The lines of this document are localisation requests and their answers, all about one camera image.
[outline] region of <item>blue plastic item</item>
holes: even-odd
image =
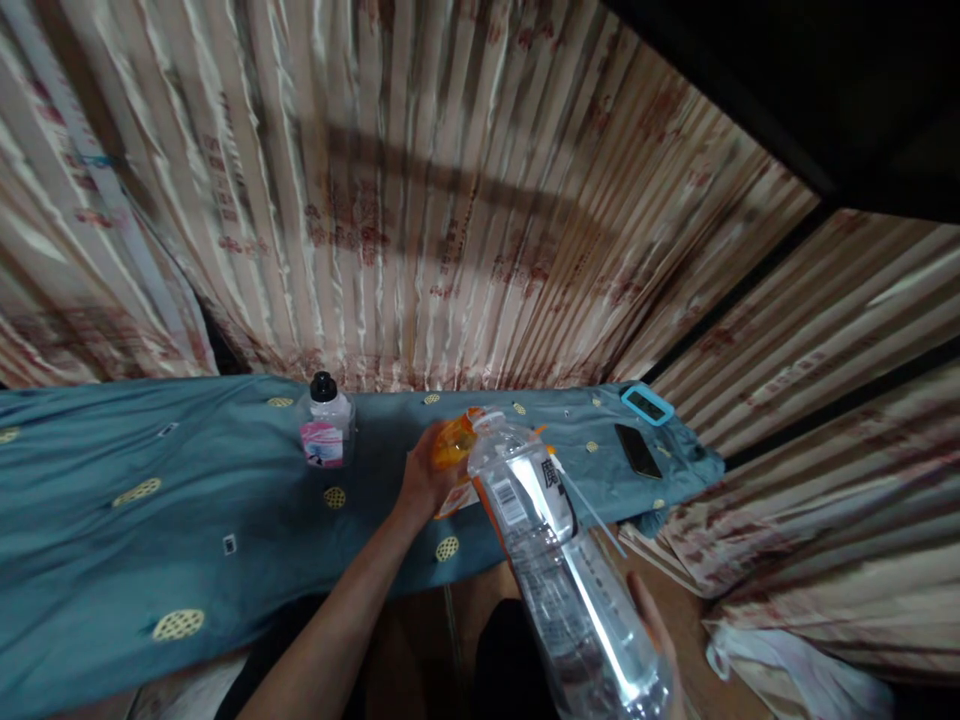
[[[654,427],[660,427],[674,416],[673,405],[640,383],[620,396],[620,402]]]

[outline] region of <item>black pants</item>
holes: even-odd
[[[250,696],[323,604],[310,595],[284,607],[273,626],[253,645],[243,670],[220,703],[216,720],[234,720]],[[365,715],[363,670],[353,687],[343,717]],[[477,645],[477,673],[471,710],[484,718],[557,718],[540,665],[536,641],[519,600],[501,600]]]

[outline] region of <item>plastic bag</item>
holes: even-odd
[[[707,647],[707,661],[723,680],[733,666],[781,720],[893,717],[893,693],[885,683],[784,630],[721,625]]]

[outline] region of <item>teal tablecloth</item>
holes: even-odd
[[[426,393],[358,395],[355,463],[338,471],[305,463],[284,400],[304,386],[281,378],[0,392],[0,718],[44,717],[220,655],[286,602],[329,590],[390,510],[423,428],[471,405],[547,425],[544,440],[605,521],[669,507],[720,479],[715,453],[679,420],[642,425],[619,402],[621,387],[441,392],[433,404]],[[654,455],[664,480],[629,469],[615,422],[663,448]],[[323,498],[334,486],[346,495],[341,509]],[[438,562],[451,535],[460,550]],[[474,505],[426,527],[394,593],[502,557]],[[154,639],[162,618],[197,610],[195,634]],[[196,612],[180,617],[198,622]]]

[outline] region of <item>curtain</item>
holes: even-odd
[[[608,379],[816,201],[596,2],[61,7],[84,106],[254,371]]]
[[[215,374],[182,274],[137,213],[135,257],[7,25],[0,56],[0,382]]]
[[[654,383],[724,456],[960,333],[960,229],[842,210]]]
[[[735,504],[692,523],[706,530],[696,542],[758,567],[710,623],[781,628],[881,677],[956,683],[958,410],[954,363],[741,476]]]
[[[948,489],[960,481],[958,410],[960,364],[954,363],[733,471],[675,511],[662,542],[698,589],[716,597],[880,509],[902,513],[895,525],[909,537],[911,522],[922,524],[911,510],[913,495],[940,488],[941,509],[956,512]],[[883,535],[877,530],[873,537],[878,551],[887,542]]]

